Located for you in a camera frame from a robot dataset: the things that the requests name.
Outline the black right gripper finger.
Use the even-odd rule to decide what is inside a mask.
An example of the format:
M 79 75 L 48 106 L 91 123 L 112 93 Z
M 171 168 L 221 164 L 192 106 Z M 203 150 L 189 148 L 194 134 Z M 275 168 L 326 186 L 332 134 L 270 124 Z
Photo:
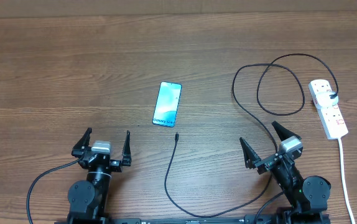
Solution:
M 283 127 L 281 124 L 279 124 L 277 121 L 272 122 L 272 126 L 275 129 L 278 137 L 280 138 L 281 141 L 284 141 L 288 138 L 291 138 L 292 136 L 295 136 L 297 139 L 301 140 L 302 138 L 298 135 L 293 133 L 292 131 L 286 129 Z
M 244 138 L 240 137 L 239 141 L 243 149 L 245 167 L 248 169 L 257 169 L 259 167 L 259 162 L 261 162 L 261 158 Z

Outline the blue Samsung Galaxy smartphone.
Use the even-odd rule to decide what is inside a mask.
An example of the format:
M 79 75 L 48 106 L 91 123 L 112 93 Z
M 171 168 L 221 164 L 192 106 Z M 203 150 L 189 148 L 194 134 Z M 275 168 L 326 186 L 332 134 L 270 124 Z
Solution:
M 152 123 L 159 126 L 174 127 L 179 107 L 182 85 L 161 82 L 155 104 Z

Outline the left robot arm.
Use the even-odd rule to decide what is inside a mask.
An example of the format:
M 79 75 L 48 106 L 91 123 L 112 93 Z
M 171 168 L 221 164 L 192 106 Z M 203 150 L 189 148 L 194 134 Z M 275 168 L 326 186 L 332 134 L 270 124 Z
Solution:
M 132 162 L 129 131 L 120 160 L 111 158 L 109 141 L 95 141 L 90 145 L 91 133 L 92 129 L 88 128 L 72 148 L 72 156 L 78 158 L 78 164 L 88 172 L 85 180 L 75 182 L 68 190 L 68 223 L 112 223 L 113 219 L 105 212 L 112 173 L 122 172 L 123 167 L 129 167 Z

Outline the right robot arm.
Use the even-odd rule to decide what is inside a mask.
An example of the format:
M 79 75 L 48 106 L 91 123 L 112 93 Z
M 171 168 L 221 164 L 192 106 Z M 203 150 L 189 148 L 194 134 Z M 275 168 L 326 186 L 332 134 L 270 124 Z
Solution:
M 272 126 L 281 142 L 279 150 L 265 159 L 261 159 L 244 138 L 239 139 L 246 168 L 257 169 L 259 174 L 270 172 L 281 188 L 281 192 L 268 200 L 256 215 L 246 215 L 244 219 L 253 223 L 330 223 L 329 216 L 323 212 L 328 207 L 331 183 L 317 175 L 302 177 L 295 166 L 295 160 L 303 151 L 301 137 L 276 121 Z M 281 195 L 285 195 L 290 206 L 279 207 L 275 214 L 262 216 L 262 211 Z

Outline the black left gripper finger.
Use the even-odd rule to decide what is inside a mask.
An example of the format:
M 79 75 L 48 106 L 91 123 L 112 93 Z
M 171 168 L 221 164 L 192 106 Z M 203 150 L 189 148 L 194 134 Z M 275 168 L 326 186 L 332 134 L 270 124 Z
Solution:
M 122 156 L 124 161 L 131 160 L 130 131 L 126 132 L 126 138 L 123 146 Z
M 92 133 L 92 128 L 87 128 L 81 139 L 73 146 L 73 150 L 81 150 L 84 147 L 88 147 L 90 143 L 90 134 Z

